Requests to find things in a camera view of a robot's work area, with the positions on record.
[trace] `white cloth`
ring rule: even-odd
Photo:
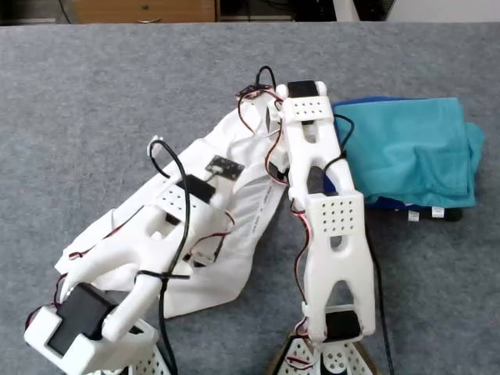
[[[272,181],[264,168],[264,158],[271,146],[271,140],[263,136],[267,132],[263,121],[265,99],[256,99],[255,105],[244,103],[241,112],[257,135],[253,135],[241,123],[238,111],[234,110],[210,134],[194,141],[179,155],[187,173],[203,173],[214,155],[243,164],[245,169],[233,187],[233,196],[227,207],[236,225],[232,227],[232,224],[223,224],[225,227],[221,229],[230,230],[231,234],[225,238],[213,264],[193,268],[189,280],[172,279],[169,282],[165,297],[165,317],[230,302],[241,293],[252,268],[257,241],[269,224],[284,192],[284,185]],[[178,173],[173,162],[164,170],[171,175]],[[160,175],[154,176],[120,207],[109,211],[92,224],[65,249],[63,257],[56,264],[57,270],[65,273],[70,267],[77,266],[78,260],[68,261],[68,255],[92,248],[114,228],[125,223],[142,207],[150,191],[161,179]],[[207,247],[205,250],[210,252],[218,244],[218,239],[213,238],[196,246]],[[131,264],[121,266],[100,276],[95,285],[102,290],[129,291],[134,285],[137,271],[137,267]]]

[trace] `blue fabric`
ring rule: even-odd
[[[367,203],[385,197],[421,206],[475,205],[484,135],[464,122],[458,99],[362,98],[336,104],[334,112],[355,122],[347,158]],[[336,127],[343,139],[349,124],[340,119]]]

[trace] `perforated plate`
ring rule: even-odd
[[[328,343],[321,345],[323,364],[325,369],[332,374],[348,374],[348,375],[373,375],[372,370],[368,367],[365,360],[359,353],[354,344]],[[313,360],[313,354],[309,347],[301,338],[296,338],[290,345],[287,354],[284,356],[293,355],[305,361]],[[317,375],[320,373],[320,362],[314,367],[307,370],[297,370],[290,367],[285,361],[278,365],[276,375]]]
[[[307,214],[317,234],[333,237],[364,230],[363,195],[359,192],[334,197],[310,195]]]
[[[358,349],[351,343],[330,343],[323,347],[323,364],[331,373],[343,373],[348,369],[351,375],[373,375]]]
[[[123,370],[99,370],[87,375],[120,375],[127,373]],[[155,345],[150,356],[140,359],[137,363],[128,367],[128,375],[170,375],[165,361]]]
[[[141,359],[130,367],[129,375],[170,375],[165,361],[155,345],[155,349],[148,358]]]
[[[296,338],[293,340],[284,358],[291,355],[296,358],[302,359],[304,361],[313,360],[313,354],[309,350],[309,347],[305,344],[305,341],[301,338]],[[281,363],[280,369],[276,372],[276,375],[313,375],[313,374],[315,374],[314,368],[310,368],[307,370],[297,370],[290,367],[285,361]]]
[[[330,101],[323,96],[289,98],[286,105],[286,120],[311,121],[333,118]]]
[[[193,194],[189,198],[191,200],[191,215],[201,213],[200,211],[210,210],[209,205],[201,199],[196,198]],[[184,222],[186,202],[183,188],[177,185],[170,186],[155,200],[155,204],[165,210],[166,213]]]

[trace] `black cable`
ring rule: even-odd
[[[389,374],[395,375],[394,364],[392,363],[391,345],[389,343],[388,324],[385,319],[384,288],[382,286],[382,270],[380,268],[378,258],[375,255],[375,251],[373,250],[373,243],[371,240],[370,232],[368,231],[368,227],[366,226],[365,226],[365,234],[366,234],[366,240],[368,241],[368,249],[370,250],[370,254],[372,255],[373,264],[375,265],[375,270],[377,272],[378,304],[380,309],[380,321],[382,322],[382,334],[384,335],[385,355],[387,356],[387,364],[389,366]]]
[[[260,85],[260,75],[262,74],[262,72],[264,70],[267,70],[269,72],[269,75],[271,76],[271,81],[273,82],[273,89],[276,90],[276,79],[274,78],[273,70],[268,65],[261,66],[261,68],[259,69],[259,72],[257,73],[257,76],[255,77],[255,85],[257,87]]]
[[[177,154],[170,148],[170,146],[165,142],[160,139],[156,139],[151,144],[149,145],[149,158],[151,159],[151,162],[153,166],[156,168],[159,174],[164,176],[165,178],[170,178],[168,174],[163,172],[162,168],[158,165],[156,162],[155,158],[152,155],[152,148],[154,145],[161,145],[172,157],[173,161],[176,163],[177,168],[179,169],[180,172],[180,178],[182,179],[182,183],[184,185],[184,198],[185,198],[185,221],[184,221],[184,232],[182,235],[182,238],[180,240],[179,246],[177,247],[177,250],[175,252],[175,255],[173,256],[172,262],[168,268],[168,270],[165,273],[157,274],[157,273],[152,273],[150,271],[146,270],[141,270],[137,274],[147,274],[149,276],[154,276],[158,277],[162,281],[162,287],[160,289],[160,294],[159,294],[159,305],[158,305],[158,320],[159,320],[159,330],[160,334],[162,335],[162,340],[163,344],[165,345],[166,351],[168,353],[169,359],[165,359],[166,365],[169,368],[170,374],[171,375],[178,375],[179,370],[177,368],[177,362],[175,360],[175,355],[173,353],[172,345],[170,344],[170,340],[168,338],[168,335],[166,333],[166,326],[165,326],[165,292],[168,287],[168,283],[170,278],[173,278],[172,272],[173,269],[175,268],[175,265],[179,261],[180,254],[182,253],[182,249],[184,248],[184,245],[186,244],[186,240],[188,239],[188,234],[189,234],[189,223],[191,220],[191,200],[189,198],[189,188],[188,188],[188,178],[186,176],[186,171],[184,170],[184,166],[182,165],[182,162],[179,160],[177,157]]]
[[[64,9],[63,5],[63,0],[57,0],[59,3],[59,6],[61,7],[62,14],[64,15],[64,18],[66,18],[66,22],[68,24],[71,24],[70,18],[68,17],[68,13],[66,13],[66,10]]]
[[[349,123],[349,125],[351,126],[351,128],[349,129],[349,132],[347,133],[347,135],[345,136],[344,140],[341,143],[341,151],[343,151],[345,149],[345,145],[349,141],[349,138],[352,136],[352,132],[354,131],[354,121],[349,119],[347,116],[339,115],[337,113],[335,113],[334,116],[339,118],[339,119],[343,119],[343,120],[347,121]]]
[[[343,120],[347,121],[351,127],[349,129],[349,132],[345,136],[344,140],[341,142],[341,145],[340,145],[341,154],[339,156],[337,156],[336,158],[332,159],[331,161],[329,161],[325,165],[325,167],[323,168],[323,175],[324,176],[327,175],[328,168],[330,168],[330,166],[332,164],[338,162],[340,159],[345,159],[345,157],[347,156],[347,152],[345,151],[345,146],[347,145],[347,142],[349,141],[349,138],[352,136],[352,133],[354,132],[354,128],[355,128],[354,121],[349,119],[347,116],[338,115],[338,114],[335,114],[334,116],[339,118],[339,119],[343,119]]]

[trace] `robotic arm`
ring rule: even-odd
[[[266,91],[271,95],[256,95],[251,101],[260,118],[267,119],[267,132],[250,124],[252,133],[230,140],[237,147],[238,142],[259,138],[265,147],[252,156],[258,162],[240,164],[230,159],[230,152],[215,155],[199,148],[183,153],[186,180],[170,165],[90,226],[56,265],[67,271],[62,303],[56,304],[56,311],[44,307],[36,315],[25,333],[28,344],[70,374],[122,369],[144,358],[158,339],[156,330],[141,320],[161,291],[158,275],[172,270],[169,277],[189,278],[195,263],[213,266],[217,254],[197,252],[197,245],[231,225],[227,210],[235,191],[248,179],[245,173],[262,168],[272,170],[278,182],[287,174],[289,198],[309,228],[302,311],[314,348],[321,352],[326,342],[353,342],[373,333],[373,265],[365,238],[363,196],[341,157],[326,86],[304,81],[280,85],[275,93],[269,87]],[[263,90],[258,87],[255,92]],[[312,166],[324,169],[336,195],[309,193]],[[191,210],[187,237],[186,204]],[[182,252],[176,254],[183,237]],[[332,238],[340,244],[332,246]],[[75,254],[79,258],[69,261]],[[140,272],[129,295],[116,305],[91,283],[124,266]],[[340,280],[346,281],[354,303],[327,306]]]

